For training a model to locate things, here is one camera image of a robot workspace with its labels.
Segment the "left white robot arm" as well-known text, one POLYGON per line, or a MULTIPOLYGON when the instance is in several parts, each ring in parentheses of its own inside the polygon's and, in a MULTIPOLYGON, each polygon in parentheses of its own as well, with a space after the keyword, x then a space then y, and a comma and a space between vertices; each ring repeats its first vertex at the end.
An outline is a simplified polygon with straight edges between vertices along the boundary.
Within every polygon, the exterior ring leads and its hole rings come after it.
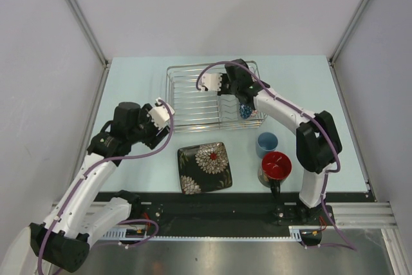
POLYGON ((83 163, 59 203, 42 223, 30 224, 30 246, 37 257, 37 273, 47 261, 67 272, 85 262, 94 244, 116 225, 141 223, 158 227, 142 217, 140 197, 121 190, 90 219, 86 213, 101 187, 125 160, 147 158, 169 143, 174 110, 162 99, 154 105, 121 102, 113 118, 91 139, 83 163))

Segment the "metal wire dish rack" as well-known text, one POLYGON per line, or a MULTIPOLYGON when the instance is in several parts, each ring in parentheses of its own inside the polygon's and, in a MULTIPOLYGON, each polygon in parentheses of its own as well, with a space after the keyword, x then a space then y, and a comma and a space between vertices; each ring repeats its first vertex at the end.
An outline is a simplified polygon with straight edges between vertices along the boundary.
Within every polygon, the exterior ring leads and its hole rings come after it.
POLYGON ((215 91, 201 92, 196 89, 196 79, 207 66, 203 63, 168 67, 165 96, 175 110, 174 132, 260 127, 267 117, 264 113, 242 113, 241 104, 235 96, 219 96, 215 91))

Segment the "black floral square plate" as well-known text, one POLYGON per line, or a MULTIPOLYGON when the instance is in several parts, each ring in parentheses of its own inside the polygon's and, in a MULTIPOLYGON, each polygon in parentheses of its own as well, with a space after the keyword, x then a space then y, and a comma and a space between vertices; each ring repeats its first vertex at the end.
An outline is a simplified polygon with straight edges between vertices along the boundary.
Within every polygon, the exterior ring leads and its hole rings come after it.
POLYGON ((232 187, 229 158, 223 142, 182 147, 177 151, 181 192, 209 193, 232 187))

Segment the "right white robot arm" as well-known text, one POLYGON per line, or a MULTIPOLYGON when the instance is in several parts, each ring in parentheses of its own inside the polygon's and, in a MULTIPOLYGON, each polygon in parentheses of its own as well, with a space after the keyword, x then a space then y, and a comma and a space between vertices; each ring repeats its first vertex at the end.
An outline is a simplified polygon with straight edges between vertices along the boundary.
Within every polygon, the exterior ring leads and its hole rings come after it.
POLYGON ((295 135, 296 157, 304 169, 297 217, 304 224, 314 223, 326 198, 327 174, 341 170, 342 143, 331 113, 315 113, 284 98, 258 79, 242 59, 225 62, 224 67, 220 94, 235 96, 240 103, 272 117, 295 135))

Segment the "blue patterned small bowl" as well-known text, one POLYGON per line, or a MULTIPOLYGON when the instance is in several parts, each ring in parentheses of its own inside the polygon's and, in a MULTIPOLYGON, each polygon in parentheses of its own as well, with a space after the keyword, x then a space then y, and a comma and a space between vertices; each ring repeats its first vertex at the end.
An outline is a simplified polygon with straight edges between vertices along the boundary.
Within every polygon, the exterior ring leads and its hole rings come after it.
POLYGON ((240 115, 241 119, 243 119, 243 120, 248 119, 249 117, 251 117, 253 112, 254 112, 254 110, 251 107, 249 107, 245 104, 240 104, 239 105, 239 115, 240 115))

